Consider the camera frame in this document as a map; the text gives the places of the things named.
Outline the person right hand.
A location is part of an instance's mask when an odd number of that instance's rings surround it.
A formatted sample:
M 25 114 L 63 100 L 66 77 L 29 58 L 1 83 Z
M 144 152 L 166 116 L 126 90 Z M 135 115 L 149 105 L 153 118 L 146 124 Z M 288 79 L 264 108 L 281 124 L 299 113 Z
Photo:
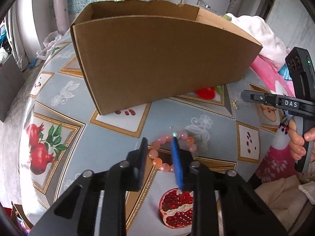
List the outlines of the person right hand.
M 290 153 L 294 160 L 301 160 L 303 156 L 307 154 L 306 149 L 303 147 L 305 142 L 314 141 L 315 139 L 315 129 L 312 128 L 308 132 L 301 136 L 297 133 L 297 127 L 293 119 L 289 121 L 289 131 L 288 135 L 290 137 Z

